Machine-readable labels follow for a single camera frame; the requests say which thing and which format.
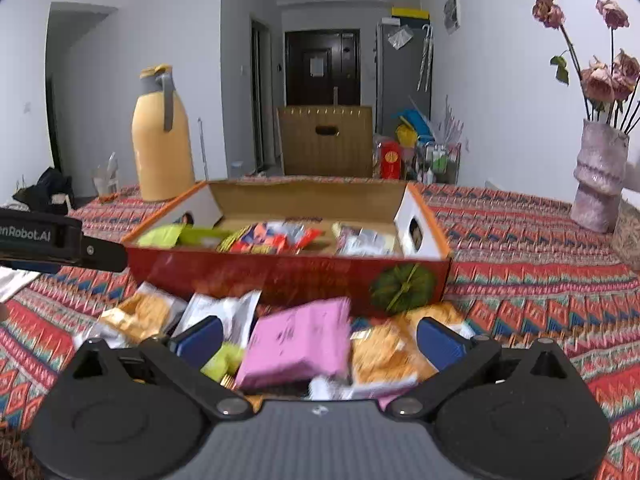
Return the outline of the green white nut bar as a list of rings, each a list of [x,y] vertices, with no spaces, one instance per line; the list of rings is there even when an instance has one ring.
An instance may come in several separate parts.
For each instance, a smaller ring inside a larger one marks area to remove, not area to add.
[[[200,372],[214,382],[222,382],[226,376],[234,376],[238,372],[243,358],[242,348],[231,342],[224,342],[201,367]]]

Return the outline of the colourful patterned tablecloth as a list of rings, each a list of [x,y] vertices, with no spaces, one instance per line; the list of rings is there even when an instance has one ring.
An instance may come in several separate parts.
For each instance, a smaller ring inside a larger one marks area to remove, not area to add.
[[[510,346],[554,338],[601,405],[612,442],[603,479],[639,474],[639,278],[611,240],[578,226],[551,198],[432,184],[423,191],[448,236],[445,298],[473,330]],[[22,433],[72,338],[136,290],[127,272],[67,268],[17,292],[1,326],[1,465],[13,479],[38,470]]]

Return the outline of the woven tissue box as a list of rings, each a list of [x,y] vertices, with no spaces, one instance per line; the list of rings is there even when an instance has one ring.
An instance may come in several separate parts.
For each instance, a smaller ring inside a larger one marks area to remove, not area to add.
[[[636,273],[640,271],[640,214],[626,200],[620,201],[611,245],[626,266]]]

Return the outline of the yellow box on fridge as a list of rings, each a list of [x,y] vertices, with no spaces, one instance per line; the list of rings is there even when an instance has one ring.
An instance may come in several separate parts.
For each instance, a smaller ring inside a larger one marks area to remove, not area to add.
[[[401,8],[400,6],[393,6],[390,9],[390,14],[393,18],[411,18],[412,20],[428,21],[430,19],[430,12],[415,9],[415,8]]]

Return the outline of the pink snack packet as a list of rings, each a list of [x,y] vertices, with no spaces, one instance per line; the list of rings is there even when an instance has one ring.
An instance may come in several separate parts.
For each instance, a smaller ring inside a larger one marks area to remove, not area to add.
[[[348,375],[350,300],[317,300],[260,318],[235,385],[255,390],[317,376]]]
[[[380,396],[378,398],[378,406],[382,411],[385,411],[386,406],[390,404],[390,402],[393,402],[393,400],[397,399],[398,396],[401,396],[403,393],[404,390],[398,390],[395,392],[386,393],[384,394],[384,396]]]

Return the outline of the red cardboard snack box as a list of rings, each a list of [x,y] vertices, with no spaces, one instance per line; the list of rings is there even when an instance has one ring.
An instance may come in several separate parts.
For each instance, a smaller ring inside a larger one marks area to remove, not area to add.
[[[451,250],[418,187],[393,180],[202,182],[122,240],[138,282],[176,296],[347,297],[378,316],[442,299]]]

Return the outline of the white cracker packet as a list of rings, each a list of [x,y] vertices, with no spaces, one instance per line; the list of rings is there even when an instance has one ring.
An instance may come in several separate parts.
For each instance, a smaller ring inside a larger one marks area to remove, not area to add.
[[[352,343],[352,379],[357,385],[431,378],[437,370],[422,356],[416,343],[394,322],[356,330]]]

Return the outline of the white back-label packet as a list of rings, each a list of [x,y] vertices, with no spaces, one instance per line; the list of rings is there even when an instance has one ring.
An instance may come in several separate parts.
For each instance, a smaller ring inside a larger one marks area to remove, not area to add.
[[[260,296],[262,296],[260,290],[252,290],[241,297],[221,299],[194,294],[172,334],[180,335],[204,318],[213,315],[221,320],[224,340],[245,349],[250,342],[250,329]]]

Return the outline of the red blue noodle snack bag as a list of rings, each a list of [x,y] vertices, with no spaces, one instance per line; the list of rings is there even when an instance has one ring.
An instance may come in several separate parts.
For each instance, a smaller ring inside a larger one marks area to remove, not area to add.
[[[217,250],[234,254],[297,254],[322,234],[300,222],[258,222],[232,233]]]

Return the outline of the glass cup with drink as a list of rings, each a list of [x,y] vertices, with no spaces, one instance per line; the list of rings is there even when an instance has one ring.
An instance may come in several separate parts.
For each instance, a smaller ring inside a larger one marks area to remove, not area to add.
[[[92,182],[101,203],[114,200],[119,188],[118,160],[115,153],[112,153],[104,164],[96,167],[92,174]]]

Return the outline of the yellow striped snack pack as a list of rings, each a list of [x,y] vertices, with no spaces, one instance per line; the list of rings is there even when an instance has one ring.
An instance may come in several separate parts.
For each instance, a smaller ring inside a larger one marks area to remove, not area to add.
[[[336,253],[340,256],[378,257],[394,253],[395,237],[375,230],[335,222]]]

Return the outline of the wall electrical panel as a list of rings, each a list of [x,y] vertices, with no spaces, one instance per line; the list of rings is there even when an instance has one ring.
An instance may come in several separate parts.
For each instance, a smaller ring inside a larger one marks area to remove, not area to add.
[[[452,34],[461,26],[460,0],[446,0],[444,8],[444,24],[448,34]]]

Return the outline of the orange cracker packet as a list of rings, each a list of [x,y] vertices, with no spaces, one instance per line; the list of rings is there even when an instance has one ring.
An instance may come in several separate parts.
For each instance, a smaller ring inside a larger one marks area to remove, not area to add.
[[[130,348],[146,338],[166,335],[184,310],[184,300],[144,282],[131,297],[104,310],[96,322],[74,335],[74,348],[89,340],[103,340],[111,349]]]

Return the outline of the grey refrigerator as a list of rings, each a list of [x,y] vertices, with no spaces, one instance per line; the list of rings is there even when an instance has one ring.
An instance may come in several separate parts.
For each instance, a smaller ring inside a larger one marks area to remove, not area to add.
[[[392,138],[400,114],[432,111],[434,40],[427,18],[382,18],[376,28],[375,132]]]

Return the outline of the long green snack bar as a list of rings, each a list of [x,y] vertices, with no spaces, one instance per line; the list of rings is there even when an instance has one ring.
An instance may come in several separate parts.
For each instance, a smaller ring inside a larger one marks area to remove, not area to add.
[[[149,230],[137,239],[136,245],[160,249],[178,246],[216,248],[231,235],[232,232],[228,230],[197,228],[175,223]]]

